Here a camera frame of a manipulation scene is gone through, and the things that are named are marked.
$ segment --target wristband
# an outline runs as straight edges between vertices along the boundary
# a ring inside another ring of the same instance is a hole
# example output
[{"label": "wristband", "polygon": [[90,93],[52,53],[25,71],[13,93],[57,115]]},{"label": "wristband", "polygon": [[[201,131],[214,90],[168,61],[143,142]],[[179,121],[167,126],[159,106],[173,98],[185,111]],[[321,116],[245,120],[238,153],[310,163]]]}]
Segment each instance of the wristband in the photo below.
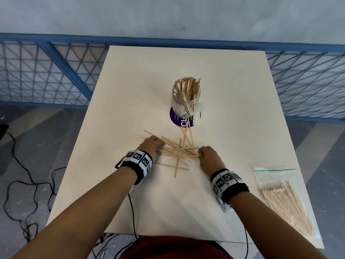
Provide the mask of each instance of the wristband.
[{"label": "wristband", "polygon": [[135,185],[138,184],[141,179],[143,179],[149,169],[152,167],[152,157],[148,152],[133,150],[129,151],[125,157],[115,166],[115,168],[120,168],[127,166],[132,168],[138,176]]},{"label": "wristband", "polygon": [[229,198],[240,192],[249,192],[248,186],[236,173],[228,169],[221,169],[215,172],[211,178],[213,191],[218,199],[229,204]]}]

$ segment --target person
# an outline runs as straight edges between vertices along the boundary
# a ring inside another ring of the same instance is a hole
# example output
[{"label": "person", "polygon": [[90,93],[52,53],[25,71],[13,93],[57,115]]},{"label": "person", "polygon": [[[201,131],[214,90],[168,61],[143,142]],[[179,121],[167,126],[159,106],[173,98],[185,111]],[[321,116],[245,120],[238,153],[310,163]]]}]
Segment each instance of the person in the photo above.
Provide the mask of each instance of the person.
[{"label": "person", "polygon": [[[164,144],[151,136],[137,150],[147,153],[154,161]],[[201,169],[207,176],[211,178],[218,171],[226,171],[225,164],[211,147],[203,146],[198,152]],[[72,203],[12,258],[87,258],[132,186],[143,177],[136,170],[131,165],[121,166]],[[227,203],[235,210],[264,258],[325,259],[309,241],[251,194],[248,187],[242,189],[231,194]],[[232,258],[215,242],[168,236],[140,238],[121,255],[122,259],[196,257]]]}]

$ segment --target white wall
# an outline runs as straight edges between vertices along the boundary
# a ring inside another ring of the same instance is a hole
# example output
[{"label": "white wall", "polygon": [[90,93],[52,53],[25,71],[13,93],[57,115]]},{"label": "white wall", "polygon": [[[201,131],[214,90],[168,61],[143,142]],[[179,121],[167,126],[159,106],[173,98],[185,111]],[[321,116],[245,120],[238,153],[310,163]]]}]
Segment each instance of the white wall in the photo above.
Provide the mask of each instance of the white wall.
[{"label": "white wall", "polygon": [[345,44],[345,0],[0,0],[0,32]]}]

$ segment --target white table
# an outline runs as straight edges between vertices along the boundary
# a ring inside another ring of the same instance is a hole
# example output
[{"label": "white table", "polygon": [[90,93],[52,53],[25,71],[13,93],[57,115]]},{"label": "white table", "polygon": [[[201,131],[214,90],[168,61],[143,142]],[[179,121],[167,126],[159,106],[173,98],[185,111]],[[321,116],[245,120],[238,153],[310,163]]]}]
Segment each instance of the white table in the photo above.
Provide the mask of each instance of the white table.
[{"label": "white table", "polygon": [[[113,46],[48,223],[111,174],[147,136],[144,130],[175,141],[182,137],[169,110],[172,85],[183,76],[201,77],[201,122],[192,127],[195,145],[211,145],[259,198],[253,167],[295,167],[297,190],[315,222],[265,52]],[[160,161],[175,164],[171,157]],[[239,218],[222,212],[197,161],[175,179],[173,168],[156,165],[131,196],[138,235],[246,242]],[[106,231],[133,234],[128,198]],[[321,239],[309,240],[323,248]]]}]

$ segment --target red shirt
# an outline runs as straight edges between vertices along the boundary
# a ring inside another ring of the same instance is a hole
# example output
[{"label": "red shirt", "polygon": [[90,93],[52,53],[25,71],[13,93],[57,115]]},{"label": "red shirt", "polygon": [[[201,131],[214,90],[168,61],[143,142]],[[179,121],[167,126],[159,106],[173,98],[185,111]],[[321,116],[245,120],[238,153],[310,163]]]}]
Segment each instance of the red shirt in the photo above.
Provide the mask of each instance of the red shirt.
[{"label": "red shirt", "polygon": [[214,241],[179,236],[146,236],[137,240],[121,259],[217,258],[233,259]]}]

